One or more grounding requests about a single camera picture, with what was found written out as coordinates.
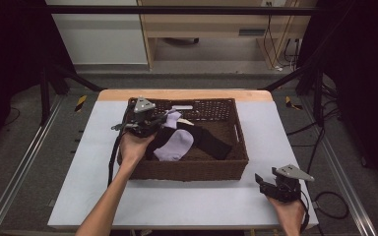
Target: wall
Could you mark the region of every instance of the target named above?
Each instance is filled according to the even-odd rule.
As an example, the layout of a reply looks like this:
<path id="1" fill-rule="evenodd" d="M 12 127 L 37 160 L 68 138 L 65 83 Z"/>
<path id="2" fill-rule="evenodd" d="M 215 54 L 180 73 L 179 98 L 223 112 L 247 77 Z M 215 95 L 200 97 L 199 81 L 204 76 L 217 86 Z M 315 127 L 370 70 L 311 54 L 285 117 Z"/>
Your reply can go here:
<path id="1" fill-rule="evenodd" d="M 132 5 L 134 0 L 46 0 L 48 5 Z M 138 15 L 53 15 L 75 65 L 147 65 Z"/>

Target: human arm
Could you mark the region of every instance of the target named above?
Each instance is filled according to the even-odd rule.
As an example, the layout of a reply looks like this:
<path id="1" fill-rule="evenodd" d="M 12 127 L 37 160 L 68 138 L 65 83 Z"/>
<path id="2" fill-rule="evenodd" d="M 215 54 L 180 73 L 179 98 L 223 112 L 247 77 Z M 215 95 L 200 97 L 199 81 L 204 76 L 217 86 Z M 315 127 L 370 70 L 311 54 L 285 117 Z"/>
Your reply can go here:
<path id="1" fill-rule="evenodd" d="M 282 203 L 270 197 L 267 198 L 275 208 L 279 223 L 286 236 L 300 235 L 300 225 L 305 213 L 302 203 L 299 200 L 291 203 Z"/>
<path id="2" fill-rule="evenodd" d="M 151 136 L 140 139 L 129 133 L 122 136 L 120 142 L 122 164 L 109 187 L 79 227 L 76 235 L 109 235 L 127 181 L 153 138 Z"/>

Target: yellow and black tape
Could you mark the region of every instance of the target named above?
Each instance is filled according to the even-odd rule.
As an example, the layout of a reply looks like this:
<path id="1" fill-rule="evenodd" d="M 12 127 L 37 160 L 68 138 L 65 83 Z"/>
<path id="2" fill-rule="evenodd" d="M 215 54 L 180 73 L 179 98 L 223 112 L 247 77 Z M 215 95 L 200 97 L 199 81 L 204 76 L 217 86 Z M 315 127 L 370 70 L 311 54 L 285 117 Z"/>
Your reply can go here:
<path id="1" fill-rule="evenodd" d="M 85 100 L 86 100 L 86 96 L 85 96 L 85 95 L 83 95 L 83 96 L 81 96 L 81 97 L 79 98 L 78 104 L 76 105 L 76 108 L 75 108 L 75 111 L 76 111 L 76 112 L 81 111 L 82 106 L 83 106 L 84 103 L 85 103 Z"/>
<path id="2" fill-rule="evenodd" d="M 293 108 L 296 110 L 302 110 L 301 105 L 293 105 L 292 102 L 290 101 L 290 97 L 286 97 L 286 107 Z"/>

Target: wicker basket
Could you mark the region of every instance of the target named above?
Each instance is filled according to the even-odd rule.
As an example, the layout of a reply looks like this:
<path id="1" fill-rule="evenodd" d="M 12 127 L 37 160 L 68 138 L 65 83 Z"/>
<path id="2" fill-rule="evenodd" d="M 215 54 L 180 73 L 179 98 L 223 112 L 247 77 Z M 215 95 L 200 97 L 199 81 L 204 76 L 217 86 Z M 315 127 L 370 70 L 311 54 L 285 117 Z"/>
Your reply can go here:
<path id="1" fill-rule="evenodd" d="M 143 158 L 131 179 L 159 179 L 177 181 L 239 180 L 248 163 L 247 151 L 233 98 L 162 100 L 150 99 L 156 104 L 155 115 L 173 106 L 182 118 L 202 126 L 213 136 L 232 146 L 225 160 L 217 160 L 192 147 L 179 161 L 159 161 Z"/>

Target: black curtain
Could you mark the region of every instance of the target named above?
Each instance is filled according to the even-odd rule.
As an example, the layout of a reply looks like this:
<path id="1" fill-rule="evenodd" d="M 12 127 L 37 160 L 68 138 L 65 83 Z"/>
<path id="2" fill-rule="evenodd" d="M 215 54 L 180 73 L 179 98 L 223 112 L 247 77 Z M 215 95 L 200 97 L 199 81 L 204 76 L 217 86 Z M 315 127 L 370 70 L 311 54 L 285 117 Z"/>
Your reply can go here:
<path id="1" fill-rule="evenodd" d="M 76 73 L 52 16 L 21 10 L 29 4 L 42 6 L 45 1 L 0 0 L 0 129 L 10 112 L 11 97 L 38 85 L 44 66 L 58 93 L 68 87 L 49 65 Z"/>
<path id="2" fill-rule="evenodd" d="M 334 7 L 344 0 L 320 0 Z M 310 57 L 330 16 L 312 17 L 300 51 L 298 66 Z M 335 82 L 340 109 L 356 143 L 378 170 L 378 1 L 356 0 L 339 25 L 324 73 Z"/>

